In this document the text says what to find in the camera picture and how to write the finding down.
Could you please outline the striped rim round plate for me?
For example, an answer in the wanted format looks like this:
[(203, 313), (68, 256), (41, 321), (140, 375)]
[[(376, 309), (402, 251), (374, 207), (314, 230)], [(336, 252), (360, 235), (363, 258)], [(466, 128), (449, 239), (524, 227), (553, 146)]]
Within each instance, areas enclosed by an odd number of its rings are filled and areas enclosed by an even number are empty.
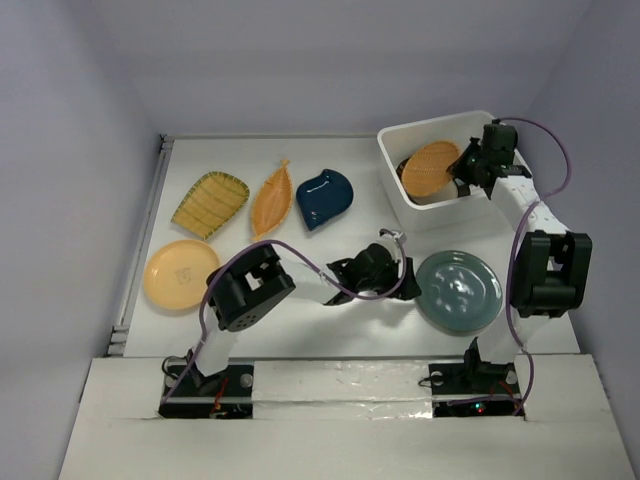
[(412, 196), (407, 194), (407, 196), (417, 205), (430, 205), (456, 199), (458, 197), (458, 187), (456, 183), (452, 181), (433, 194), (427, 196)]

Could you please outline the orange woven round plate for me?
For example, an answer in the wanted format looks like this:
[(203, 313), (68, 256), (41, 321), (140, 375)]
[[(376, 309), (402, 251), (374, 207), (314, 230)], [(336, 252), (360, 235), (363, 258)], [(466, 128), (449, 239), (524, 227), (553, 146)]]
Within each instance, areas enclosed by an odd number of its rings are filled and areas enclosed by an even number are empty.
[(449, 167), (459, 157), (458, 147), (449, 141), (423, 146), (405, 163), (400, 175), (402, 186), (414, 197), (435, 194), (452, 180)]

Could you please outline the teal round ceramic plate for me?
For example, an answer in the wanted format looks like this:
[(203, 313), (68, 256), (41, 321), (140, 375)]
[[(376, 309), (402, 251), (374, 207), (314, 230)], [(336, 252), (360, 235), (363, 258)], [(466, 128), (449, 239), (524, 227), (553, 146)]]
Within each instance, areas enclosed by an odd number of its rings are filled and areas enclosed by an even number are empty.
[(467, 252), (447, 250), (426, 258), (416, 272), (416, 304), (434, 327), (456, 336), (479, 333), (502, 310), (502, 285), (491, 267)]

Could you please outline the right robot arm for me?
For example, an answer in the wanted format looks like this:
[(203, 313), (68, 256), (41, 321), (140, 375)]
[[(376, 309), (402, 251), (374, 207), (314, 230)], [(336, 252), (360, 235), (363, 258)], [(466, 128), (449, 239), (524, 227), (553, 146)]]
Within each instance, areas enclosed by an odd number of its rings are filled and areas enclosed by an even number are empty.
[(528, 339), (584, 299), (593, 243), (552, 213), (547, 200), (569, 185), (573, 165), (564, 159), (561, 184), (541, 194), (530, 170), (516, 162), (518, 132), (509, 117), (484, 125), (449, 167), (457, 179), (483, 190), (514, 230), (504, 287), (504, 321), (476, 337), (464, 354), (462, 384), (482, 392), (506, 376)]

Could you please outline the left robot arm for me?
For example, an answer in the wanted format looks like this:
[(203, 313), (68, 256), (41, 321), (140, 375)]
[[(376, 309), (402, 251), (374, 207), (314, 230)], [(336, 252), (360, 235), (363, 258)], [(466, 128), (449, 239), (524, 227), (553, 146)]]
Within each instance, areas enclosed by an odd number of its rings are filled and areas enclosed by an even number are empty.
[(413, 259), (391, 232), (355, 257), (324, 267), (284, 242), (260, 241), (207, 279), (199, 308), (201, 334), (187, 357), (186, 381), (198, 396), (215, 392), (238, 334), (287, 297), (333, 307), (355, 299), (410, 301), (420, 295)]

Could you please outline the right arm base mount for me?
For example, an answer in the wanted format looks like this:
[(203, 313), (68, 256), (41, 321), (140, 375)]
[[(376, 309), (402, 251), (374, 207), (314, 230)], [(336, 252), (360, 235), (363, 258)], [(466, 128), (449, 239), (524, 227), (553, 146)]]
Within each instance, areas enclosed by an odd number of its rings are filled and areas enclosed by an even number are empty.
[(471, 348), (461, 361), (431, 362), (419, 385), (431, 391), (435, 418), (513, 416), (521, 402), (514, 364), (483, 361)]

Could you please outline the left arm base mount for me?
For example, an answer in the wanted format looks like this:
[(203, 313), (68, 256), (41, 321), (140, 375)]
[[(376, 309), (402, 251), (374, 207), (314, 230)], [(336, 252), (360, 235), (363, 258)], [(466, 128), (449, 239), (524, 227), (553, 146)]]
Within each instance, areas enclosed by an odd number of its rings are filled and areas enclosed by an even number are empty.
[(160, 400), (158, 413), (167, 419), (252, 419), (253, 382), (252, 363), (232, 363), (210, 379), (188, 373), (166, 402)]

